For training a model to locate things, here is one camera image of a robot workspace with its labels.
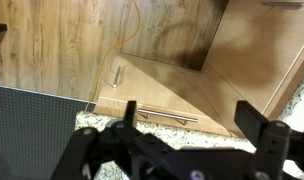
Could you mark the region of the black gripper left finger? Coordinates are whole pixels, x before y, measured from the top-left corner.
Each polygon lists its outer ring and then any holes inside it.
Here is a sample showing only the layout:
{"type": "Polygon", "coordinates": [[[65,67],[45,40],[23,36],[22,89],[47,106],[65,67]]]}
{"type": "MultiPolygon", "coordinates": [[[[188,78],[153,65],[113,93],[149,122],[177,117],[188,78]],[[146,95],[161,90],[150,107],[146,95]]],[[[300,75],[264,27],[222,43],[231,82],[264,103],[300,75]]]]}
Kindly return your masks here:
{"type": "Polygon", "coordinates": [[[137,126],[137,102],[128,101],[123,120],[129,122],[133,127],[137,126]]]}

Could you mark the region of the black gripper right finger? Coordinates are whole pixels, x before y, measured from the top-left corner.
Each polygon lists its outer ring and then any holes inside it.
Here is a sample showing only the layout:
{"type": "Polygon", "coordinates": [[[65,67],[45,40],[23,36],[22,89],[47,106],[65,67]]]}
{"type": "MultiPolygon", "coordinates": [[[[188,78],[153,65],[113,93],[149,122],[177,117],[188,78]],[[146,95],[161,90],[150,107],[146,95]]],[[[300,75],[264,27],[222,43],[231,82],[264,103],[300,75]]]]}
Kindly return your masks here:
{"type": "Polygon", "coordinates": [[[234,121],[253,146],[257,146],[269,120],[247,101],[238,101],[234,121]]]}

